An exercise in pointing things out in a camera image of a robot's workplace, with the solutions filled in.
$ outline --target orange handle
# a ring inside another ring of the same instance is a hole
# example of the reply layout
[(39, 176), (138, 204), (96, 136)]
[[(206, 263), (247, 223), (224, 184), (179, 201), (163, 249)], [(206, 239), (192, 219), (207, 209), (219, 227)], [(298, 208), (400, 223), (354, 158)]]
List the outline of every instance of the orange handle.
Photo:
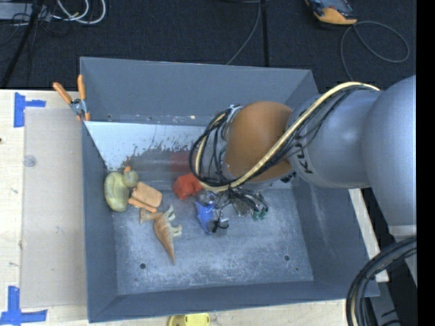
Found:
[(63, 88), (63, 86), (58, 83), (58, 82), (53, 82), (53, 88), (60, 94), (60, 96), (62, 97), (62, 99), (67, 103), (67, 104), (71, 104), (71, 102), (73, 101), (73, 99), (71, 98), (71, 96), (68, 94), (68, 92)]
[(86, 99), (86, 91), (84, 89), (83, 75), (78, 75), (77, 77), (77, 87), (79, 90), (79, 95), (81, 100)]

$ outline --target yellow cable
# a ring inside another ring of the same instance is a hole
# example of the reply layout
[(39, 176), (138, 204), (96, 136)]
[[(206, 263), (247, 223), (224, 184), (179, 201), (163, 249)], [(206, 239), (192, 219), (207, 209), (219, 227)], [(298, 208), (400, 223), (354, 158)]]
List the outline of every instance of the yellow cable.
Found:
[[(326, 99), (330, 98), (335, 93), (339, 92), (340, 90), (343, 90), (348, 87), (352, 86), (363, 86), (367, 88), (371, 88), (376, 91), (380, 91), (379, 88), (372, 86), (370, 84), (363, 84), (360, 82), (346, 82), (343, 84), (339, 84), (336, 87), (332, 88), (331, 90), (327, 91), (324, 95), (322, 95), (320, 98), (318, 98), (299, 118), (293, 122), (293, 124), (286, 130), (286, 132), (282, 135), (282, 137), (269, 149), (269, 151), (264, 155), (264, 157), (258, 161), (258, 163), (252, 167), (251, 170), (249, 170), (247, 173), (245, 173), (243, 176), (241, 176), (239, 179), (233, 181), (230, 183), (230, 185), (225, 186), (210, 186), (202, 181), (199, 181), (200, 184), (205, 188), (213, 192), (224, 192), (228, 190), (229, 188), (234, 188), (237, 186), (242, 185), (246, 180), (248, 180), (252, 175), (254, 175), (261, 167), (263, 167), (279, 150), (279, 148), (285, 143), (285, 141), (290, 137), (291, 134), (300, 126), (302, 123), (308, 118), (309, 115), (311, 115)], [(218, 117), (215, 122), (222, 119), (221, 115)], [(199, 148), (198, 153), (196, 155), (196, 162), (195, 162), (195, 171), (198, 174), (199, 171), (199, 156), (201, 156), (203, 149), (205, 148), (205, 137), (202, 139)]]

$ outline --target wooden table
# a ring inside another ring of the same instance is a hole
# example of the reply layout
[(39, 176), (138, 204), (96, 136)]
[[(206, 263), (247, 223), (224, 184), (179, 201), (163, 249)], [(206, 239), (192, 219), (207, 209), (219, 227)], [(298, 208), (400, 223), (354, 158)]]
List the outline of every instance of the wooden table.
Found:
[[(0, 312), (7, 308), (7, 287), (20, 286), (20, 244), (22, 236), (23, 204), (23, 157), (25, 127), (14, 128), (15, 90), (0, 90)], [(55, 91), (19, 90), (26, 99), (46, 101), (48, 108), (66, 108), (68, 105)], [(78, 93), (70, 93), (73, 98)], [(362, 234), (372, 257), (379, 252), (374, 231), (366, 214), (365, 204), (360, 190), (349, 190), (355, 207)], [(386, 281), (382, 272), (378, 281)], [(37, 325), (88, 325), (85, 306), (47, 306), (48, 316), (45, 323)], [(36, 311), (43, 308), (23, 309)], [(250, 308), (225, 312), (210, 312), (211, 325), (304, 325), (304, 326), (343, 326), (347, 325), (345, 301), (311, 302)], [(137, 321), (118, 321), (102, 323), (113, 326), (155, 325), (168, 323), (167, 317), (156, 317)]]

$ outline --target yellow object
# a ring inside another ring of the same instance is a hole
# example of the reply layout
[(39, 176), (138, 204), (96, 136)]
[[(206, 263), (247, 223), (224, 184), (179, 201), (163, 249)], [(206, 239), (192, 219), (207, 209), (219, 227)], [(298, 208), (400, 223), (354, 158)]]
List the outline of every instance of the yellow object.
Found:
[(314, 15), (321, 22), (332, 23), (332, 24), (341, 24), (341, 25), (355, 24), (357, 22), (356, 18), (346, 19), (341, 15), (340, 12), (338, 12), (337, 10), (334, 10), (333, 8), (330, 8), (330, 7), (325, 7), (322, 10), (322, 12), (324, 13), (324, 16), (319, 16), (314, 11)]
[(210, 316), (208, 312), (199, 314), (185, 314), (171, 316), (168, 326), (209, 326)]
[(124, 174), (117, 171), (109, 173), (104, 180), (104, 197), (110, 209), (118, 212), (127, 210), (129, 188), (138, 182), (139, 175), (133, 170)]

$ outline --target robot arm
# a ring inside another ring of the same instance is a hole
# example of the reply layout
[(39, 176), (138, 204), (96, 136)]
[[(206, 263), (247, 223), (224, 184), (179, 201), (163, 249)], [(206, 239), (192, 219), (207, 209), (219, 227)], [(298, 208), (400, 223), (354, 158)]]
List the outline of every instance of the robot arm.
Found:
[(241, 185), (262, 189), (290, 172), (320, 187), (371, 187), (391, 234), (413, 235), (415, 80), (404, 79), (386, 91), (341, 84), (294, 111), (257, 102), (235, 115), (223, 112), (207, 128), (224, 132), (226, 147), (215, 163), (222, 165), (221, 177), (211, 182), (201, 170), (207, 132), (192, 149), (192, 172), (213, 192)]

